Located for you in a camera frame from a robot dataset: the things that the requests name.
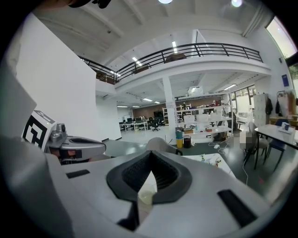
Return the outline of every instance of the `floor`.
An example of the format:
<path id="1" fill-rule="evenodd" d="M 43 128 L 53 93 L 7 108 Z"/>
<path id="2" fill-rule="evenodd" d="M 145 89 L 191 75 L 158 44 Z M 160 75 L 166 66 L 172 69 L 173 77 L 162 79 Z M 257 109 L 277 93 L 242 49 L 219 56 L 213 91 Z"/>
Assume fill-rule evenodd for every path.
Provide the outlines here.
<path id="1" fill-rule="evenodd" d="M 241 129 L 243 129 L 244 131 L 248 130 L 248 128 L 245 126 Z M 161 130 L 158 132 L 153 132 L 152 130 L 122 132 L 121 140 L 105 141 L 105 144 L 107 145 L 106 154 L 117 157 L 135 152 L 145 151 L 146 143 L 149 139 L 153 137 L 164 138 L 164 135 L 167 134 L 167 131 L 168 126 L 161 127 Z M 259 158 L 256 170 L 254 170 L 253 168 L 256 155 L 251 155 L 249 161 L 244 167 L 244 171 L 244 152 L 240 148 L 239 144 L 234 141 L 234 138 L 231 138 L 228 141 L 227 146 L 225 142 L 221 143 L 220 146 L 222 148 L 225 148 L 223 150 L 224 154 L 222 154 L 222 157 L 228 164 L 232 172 L 235 174 L 236 178 L 245 184 L 247 180 L 247 185 L 250 188 L 252 188 L 254 191 L 259 193 L 271 203 L 274 202 L 274 200 L 279 196 L 291 173 L 298 167 L 297 151 L 291 147 L 287 147 L 276 171 L 273 171 L 273 169 L 280 156 L 280 151 L 277 151 L 275 149 L 271 150 L 271 153 L 267 158 L 265 165 L 263 165 L 264 155 L 261 156 L 262 150 L 259 151 Z M 196 144 L 189 149 L 182 148 L 181 150 L 184 155 L 218 153 L 218 149 L 214 149 L 213 146 L 209 146 L 208 143 Z"/>

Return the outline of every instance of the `blue sign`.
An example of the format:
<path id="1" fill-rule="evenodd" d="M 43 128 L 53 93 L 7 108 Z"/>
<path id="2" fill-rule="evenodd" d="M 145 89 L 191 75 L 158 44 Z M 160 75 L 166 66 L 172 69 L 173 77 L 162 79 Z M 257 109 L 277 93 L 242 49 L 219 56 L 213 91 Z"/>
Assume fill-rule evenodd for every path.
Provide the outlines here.
<path id="1" fill-rule="evenodd" d="M 281 77 L 283 78 L 284 86 L 285 87 L 289 86 L 288 76 L 285 74 L 285 75 L 282 75 Z"/>

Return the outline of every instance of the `blue chair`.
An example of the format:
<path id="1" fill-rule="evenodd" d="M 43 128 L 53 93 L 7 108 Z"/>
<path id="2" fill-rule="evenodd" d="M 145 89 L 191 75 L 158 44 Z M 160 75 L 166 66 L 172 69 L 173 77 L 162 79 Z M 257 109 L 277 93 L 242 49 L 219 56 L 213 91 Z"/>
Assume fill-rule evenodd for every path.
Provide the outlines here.
<path id="1" fill-rule="evenodd" d="M 276 126 L 281 126 L 283 122 L 289 123 L 289 121 L 288 121 L 287 119 L 278 119 L 278 120 L 276 121 L 275 125 L 276 125 Z M 275 168 L 274 168 L 274 171 L 275 171 L 276 168 L 278 167 L 278 164 L 279 164 L 279 162 L 280 162 L 280 160 L 281 160 L 283 154 L 284 154 L 285 147 L 286 147 L 286 145 L 285 145 L 283 142 L 281 142 L 281 141 L 279 141 L 279 140 L 275 140 L 275 139 L 273 139 L 273 140 L 269 143 L 268 154 L 267 154 L 267 156 L 265 156 L 265 159 L 264 159 L 264 163 L 263 163 L 263 164 L 265 164 L 266 159 L 269 157 L 269 154 L 270 154 L 270 152 L 271 152 L 271 148 L 274 148 L 274 149 L 276 149 L 276 150 L 281 151 L 281 154 L 280 154 L 280 156 L 279 156 L 278 162 L 277 162 L 277 164 L 276 164 L 276 166 L 275 166 Z"/>

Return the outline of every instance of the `round light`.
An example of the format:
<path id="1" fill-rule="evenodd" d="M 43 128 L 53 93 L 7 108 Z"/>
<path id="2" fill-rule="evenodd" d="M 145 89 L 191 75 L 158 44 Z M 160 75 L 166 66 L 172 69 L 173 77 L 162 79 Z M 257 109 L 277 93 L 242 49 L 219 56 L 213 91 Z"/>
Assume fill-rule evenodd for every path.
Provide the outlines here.
<path id="1" fill-rule="evenodd" d="M 168 3 L 170 3 L 171 1 L 173 1 L 173 0 L 159 0 L 161 3 L 163 3 L 163 4 L 168 4 Z"/>
<path id="2" fill-rule="evenodd" d="M 232 5 L 234 7 L 239 7 L 242 5 L 242 0 L 232 0 Z"/>

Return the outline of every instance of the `brown table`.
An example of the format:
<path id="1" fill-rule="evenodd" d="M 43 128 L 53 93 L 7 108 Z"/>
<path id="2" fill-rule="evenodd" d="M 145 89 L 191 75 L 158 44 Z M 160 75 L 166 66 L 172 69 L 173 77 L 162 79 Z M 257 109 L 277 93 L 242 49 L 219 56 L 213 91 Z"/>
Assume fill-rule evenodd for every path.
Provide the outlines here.
<path id="1" fill-rule="evenodd" d="M 287 119 L 286 117 L 271 117 L 269 118 L 270 124 L 274 125 L 278 119 Z M 287 119 L 291 126 L 294 126 L 296 130 L 298 130 L 298 121 Z"/>

